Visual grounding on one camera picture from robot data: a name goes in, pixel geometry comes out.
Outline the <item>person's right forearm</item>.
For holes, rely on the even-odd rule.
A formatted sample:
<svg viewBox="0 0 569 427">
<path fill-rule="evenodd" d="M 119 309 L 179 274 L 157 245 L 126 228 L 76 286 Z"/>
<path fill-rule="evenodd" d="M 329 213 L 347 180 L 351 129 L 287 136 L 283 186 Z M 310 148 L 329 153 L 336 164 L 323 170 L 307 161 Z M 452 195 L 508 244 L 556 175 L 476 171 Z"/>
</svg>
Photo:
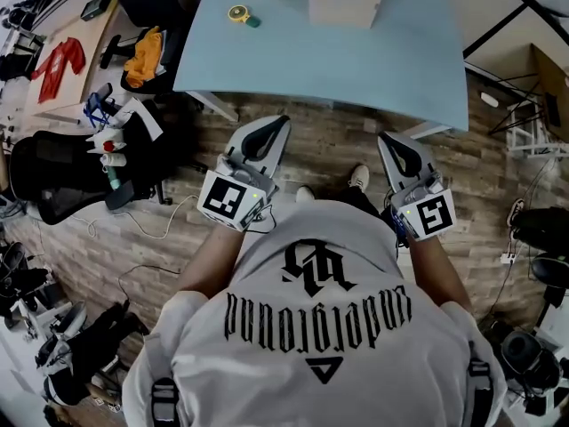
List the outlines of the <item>person's right forearm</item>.
<svg viewBox="0 0 569 427">
<path fill-rule="evenodd" d="M 455 302 L 469 313 L 472 304 L 461 279 L 437 237 L 407 237 L 417 286 L 437 305 Z"/>
</svg>

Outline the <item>brown desk black legs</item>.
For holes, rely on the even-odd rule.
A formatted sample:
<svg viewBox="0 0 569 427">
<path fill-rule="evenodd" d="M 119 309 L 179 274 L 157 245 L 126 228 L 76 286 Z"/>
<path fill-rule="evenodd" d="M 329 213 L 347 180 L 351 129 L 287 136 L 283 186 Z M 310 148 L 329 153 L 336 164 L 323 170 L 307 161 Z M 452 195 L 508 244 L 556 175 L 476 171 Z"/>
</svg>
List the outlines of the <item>brown desk black legs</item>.
<svg viewBox="0 0 569 427">
<path fill-rule="evenodd" d="M 530 47 L 530 60 L 534 72 L 527 77 L 533 82 L 530 89 L 522 94 L 521 101 L 540 105 L 545 112 L 547 129 L 561 142 L 569 143 L 569 72 L 561 69 L 534 44 Z M 489 134 L 506 133 L 508 116 L 509 111 Z"/>
</svg>

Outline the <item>white metal rack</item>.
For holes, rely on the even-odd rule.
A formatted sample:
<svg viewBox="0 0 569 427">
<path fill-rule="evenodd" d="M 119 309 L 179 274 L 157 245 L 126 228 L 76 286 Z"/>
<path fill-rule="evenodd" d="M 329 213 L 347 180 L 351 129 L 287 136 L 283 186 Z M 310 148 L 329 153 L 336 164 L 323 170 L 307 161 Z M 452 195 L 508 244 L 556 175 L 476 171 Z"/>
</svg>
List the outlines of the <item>white metal rack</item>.
<svg viewBox="0 0 569 427">
<path fill-rule="evenodd" d="M 545 125 L 545 112 L 532 101 L 508 106 L 506 145 L 528 158 L 569 158 L 569 143 L 561 142 Z"/>
</svg>

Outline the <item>red t-shirt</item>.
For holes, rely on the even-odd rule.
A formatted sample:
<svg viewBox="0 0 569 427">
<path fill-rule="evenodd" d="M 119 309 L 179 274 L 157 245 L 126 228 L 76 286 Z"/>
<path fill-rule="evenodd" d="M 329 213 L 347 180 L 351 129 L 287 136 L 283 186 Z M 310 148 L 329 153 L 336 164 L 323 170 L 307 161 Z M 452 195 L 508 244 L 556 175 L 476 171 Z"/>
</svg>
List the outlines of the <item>red t-shirt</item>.
<svg viewBox="0 0 569 427">
<path fill-rule="evenodd" d="M 84 69 L 85 63 L 84 49 L 79 40 L 68 37 L 65 42 L 59 43 L 44 62 L 31 73 L 32 80 L 44 76 L 37 103 L 41 104 L 57 97 L 68 64 L 73 73 L 78 75 Z"/>
</svg>

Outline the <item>white printed t-shirt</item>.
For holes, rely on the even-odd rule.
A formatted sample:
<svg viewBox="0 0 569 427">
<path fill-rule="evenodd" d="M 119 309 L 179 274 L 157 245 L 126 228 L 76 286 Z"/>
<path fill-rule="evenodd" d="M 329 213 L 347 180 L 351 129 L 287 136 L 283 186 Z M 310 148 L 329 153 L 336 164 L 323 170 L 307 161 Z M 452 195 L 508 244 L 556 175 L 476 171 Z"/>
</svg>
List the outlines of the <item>white printed t-shirt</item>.
<svg viewBox="0 0 569 427">
<path fill-rule="evenodd" d="M 213 298 L 164 305 L 124 381 L 128 427 L 166 410 L 161 378 L 182 427 L 492 427 L 507 390 L 471 313 L 405 280 L 388 225 L 334 200 L 242 246 Z"/>
</svg>

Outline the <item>tan soled shoe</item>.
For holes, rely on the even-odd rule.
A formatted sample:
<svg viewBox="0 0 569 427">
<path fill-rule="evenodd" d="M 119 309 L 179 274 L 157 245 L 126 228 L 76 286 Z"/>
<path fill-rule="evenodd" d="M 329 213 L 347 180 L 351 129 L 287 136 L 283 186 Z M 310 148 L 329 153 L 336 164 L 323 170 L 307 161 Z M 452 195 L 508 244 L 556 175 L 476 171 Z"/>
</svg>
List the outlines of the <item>tan soled shoe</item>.
<svg viewBox="0 0 569 427">
<path fill-rule="evenodd" d="M 510 208 L 509 211 L 509 215 L 507 217 L 507 225 L 509 228 L 512 228 L 514 226 L 514 219 L 518 214 L 523 212 L 524 209 L 525 209 L 525 201 L 522 198 L 516 199 L 515 202 L 512 204 L 512 207 Z"/>
</svg>

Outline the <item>dark flat tablet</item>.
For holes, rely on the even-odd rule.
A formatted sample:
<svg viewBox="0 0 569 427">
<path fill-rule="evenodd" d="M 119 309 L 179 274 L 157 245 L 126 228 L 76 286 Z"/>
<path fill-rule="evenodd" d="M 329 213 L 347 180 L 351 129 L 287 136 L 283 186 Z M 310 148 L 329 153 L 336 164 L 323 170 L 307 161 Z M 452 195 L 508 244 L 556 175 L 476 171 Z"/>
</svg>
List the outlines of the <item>dark flat tablet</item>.
<svg viewBox="0 0 569 427">
<path fill-rule="evenodd" d="M 88 21 L 88 20 L 92 20 L 96 17 L 98 17 L 99 15 L 103 14 L 107 9 L 108 6 L 110 5 L 112 0 L 91 0 L 89 1 L 81 15 L 80 18 L 84 21 Z"/>
</svg>

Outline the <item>orange cloth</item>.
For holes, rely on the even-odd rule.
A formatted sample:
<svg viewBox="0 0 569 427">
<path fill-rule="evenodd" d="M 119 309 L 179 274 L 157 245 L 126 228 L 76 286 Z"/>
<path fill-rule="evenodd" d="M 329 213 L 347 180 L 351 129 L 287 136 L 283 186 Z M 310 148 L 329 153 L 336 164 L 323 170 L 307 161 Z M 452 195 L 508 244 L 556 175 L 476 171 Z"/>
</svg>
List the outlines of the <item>orange cloth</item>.
<svg viewBox="0 0 569 427">
<path fill-rule="evenodd" d="M 162 54 L 160 27 L 155 26 L 134 46 L 134 55 L 124 64 L 125 81 L 131 88 L 140 88 L 156 76 Z"/>
</svg>

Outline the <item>person's right white shoe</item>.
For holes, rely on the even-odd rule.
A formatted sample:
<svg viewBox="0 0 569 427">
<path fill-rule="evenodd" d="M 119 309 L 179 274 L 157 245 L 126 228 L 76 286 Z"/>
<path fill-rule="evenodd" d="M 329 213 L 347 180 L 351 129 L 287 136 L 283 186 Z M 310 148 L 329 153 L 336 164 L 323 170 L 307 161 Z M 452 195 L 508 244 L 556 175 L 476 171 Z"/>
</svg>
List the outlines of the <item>person's right white shoe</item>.
<svg viewBox="0 0 569 427">
<path fill-rule="evenodd" d="M 349 186 L 357 188 L 361 192 L 366 192 L 370 181 L 370 171 L 367 165 L 357 165 L 350 176 Z"/>
</svg>

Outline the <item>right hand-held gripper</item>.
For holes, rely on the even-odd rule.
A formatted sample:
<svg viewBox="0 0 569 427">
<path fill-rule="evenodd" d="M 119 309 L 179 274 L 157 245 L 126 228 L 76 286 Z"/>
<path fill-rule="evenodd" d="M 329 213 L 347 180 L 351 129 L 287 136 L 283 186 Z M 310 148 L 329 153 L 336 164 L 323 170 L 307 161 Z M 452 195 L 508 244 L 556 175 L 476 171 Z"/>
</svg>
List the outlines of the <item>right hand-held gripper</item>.
<svg viewBox="0 0 569 427">
<path fill-rule="evenodd" d="M 390 203 L 396 219 L 415 241 L 440 235 L 456 224 L 453 196 L 434 173 L 434 158 L 415 139 L 383 131 L 378 136 L 381 162 L 395 193 Z M 405 181 L 415 181 L 405 187 Z"/>
</svg>

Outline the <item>light wood desk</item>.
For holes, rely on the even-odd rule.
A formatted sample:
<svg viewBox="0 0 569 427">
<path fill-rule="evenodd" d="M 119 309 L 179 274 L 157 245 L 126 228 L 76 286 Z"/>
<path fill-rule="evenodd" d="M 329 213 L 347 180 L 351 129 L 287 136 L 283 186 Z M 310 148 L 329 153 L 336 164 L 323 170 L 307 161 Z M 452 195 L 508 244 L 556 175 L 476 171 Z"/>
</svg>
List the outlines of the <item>light wood desk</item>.
<svg viewBox="0 0 569 427">
<path fill-rule="evenodd" d="M 117 7 L 117 0 L 111 0 L 108 9 L 103 14 L 89 21 L 79 18 L 73 23 L 68 23 L 59 31 L 55 31 L 54 35 L 45 42 L 37 66 L 40 66 L 57 45 L 65 42 L 68 37 L 77 39 L 82 45 L 85 66 L 77 75 L 73 73 L 70 66 L 66 66 L 57 96 L 44 103 L 38 102 L 44 74 L 32 80 L 29 83 L 28 95 L 23 108 L 24 117 L 52 118 L 75 123 L 77 116 L 81 113 L 82 103 L 88 95 L 88 86 L 97 69 L 105 35 L 116 18 Z"/>
</svg>

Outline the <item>white paper sheets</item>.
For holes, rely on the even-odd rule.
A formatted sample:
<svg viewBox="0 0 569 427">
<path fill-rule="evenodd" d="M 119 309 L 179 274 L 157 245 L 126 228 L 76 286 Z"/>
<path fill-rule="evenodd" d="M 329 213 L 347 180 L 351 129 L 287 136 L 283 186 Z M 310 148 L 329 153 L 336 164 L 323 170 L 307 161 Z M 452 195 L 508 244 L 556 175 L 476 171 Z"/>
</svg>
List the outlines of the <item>white paper sheets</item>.
<svg viewBox="0 0 569 427">
<path fill-rule="evenodd" d="M 163 134 L 161 126 L 147 107 L 139 99 L 134 97 L 130 98 L 117 113 L 110 118 L 110 123 L 115 128 L 122 128 L 135 117 L 143 123 L 152 141 L 156 141 Z"/>
</svg>

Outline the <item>white pouch red mark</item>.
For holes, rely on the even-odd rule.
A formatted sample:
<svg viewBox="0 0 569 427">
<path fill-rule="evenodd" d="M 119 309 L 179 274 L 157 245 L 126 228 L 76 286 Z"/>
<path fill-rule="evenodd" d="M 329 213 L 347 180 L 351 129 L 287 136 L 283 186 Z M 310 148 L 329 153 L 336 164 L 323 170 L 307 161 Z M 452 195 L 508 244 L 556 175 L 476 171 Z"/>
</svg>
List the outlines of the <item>white pouch red mark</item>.
<svg viewBox="0 0 569 427">
<path fill-rule="evenodd" d="M 100 162 L 103 166 L 126 166 L 126 156 L 121 153 L 121 150 L 126 147 L 122 129 L 105 127 L 85 141 L 93 144 L 93 148 L 88 149 L 87 152 L 100 155 Z"/>
</svg>

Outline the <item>yellow green handheld fan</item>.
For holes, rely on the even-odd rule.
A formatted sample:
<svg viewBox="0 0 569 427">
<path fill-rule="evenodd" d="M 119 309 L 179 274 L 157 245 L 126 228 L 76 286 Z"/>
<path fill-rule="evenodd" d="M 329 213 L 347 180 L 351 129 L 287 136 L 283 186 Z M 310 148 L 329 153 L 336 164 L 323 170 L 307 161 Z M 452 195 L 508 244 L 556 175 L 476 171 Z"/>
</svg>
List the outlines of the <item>yellow green handheld fan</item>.
<svg viewBox="0 0 569 427">
<path fill-rule="evenodd" d="M 228 18 L 236 23 L 243 23 L 251 28 L 258 28 L 261 25 L 259 18 L 251 15 L 244 5 L 235 5 L 228 10 Z"/>
</svg>

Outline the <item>black mesh office chair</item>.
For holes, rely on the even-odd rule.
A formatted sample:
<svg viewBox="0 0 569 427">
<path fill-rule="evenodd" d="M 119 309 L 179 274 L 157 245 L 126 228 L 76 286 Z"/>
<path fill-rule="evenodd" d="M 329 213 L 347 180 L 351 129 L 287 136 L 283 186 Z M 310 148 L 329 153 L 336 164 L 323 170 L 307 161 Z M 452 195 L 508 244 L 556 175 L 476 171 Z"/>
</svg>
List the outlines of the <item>black mesh office chair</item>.
<svg viewBox="0 0 569 427">
<path fill-rule="evenodd" d="M 100 201 L 110 211 L 154 195 L 169 205 L 171 201 L 163 196 L 162 181 L 173 176 L 179 167 L 205 173 L 207 166 L 194 158 L 195 139 L 188 125 L 167 123 L 153 101 L 143 104 L 163 134 L 152 141 L 137 117 L 123 126 L 126 147 L 121 153 L 127 164 L 115 168 L 121 182 L 119 189 L 112 190 L 100 155 L 87 152 L 93 144 L 85 141 L 86 135 L 38 131 L 12 148 L 9 174 L 13 195 L 34 204 L 48 225 L 63 222 Z"/>
</svg>

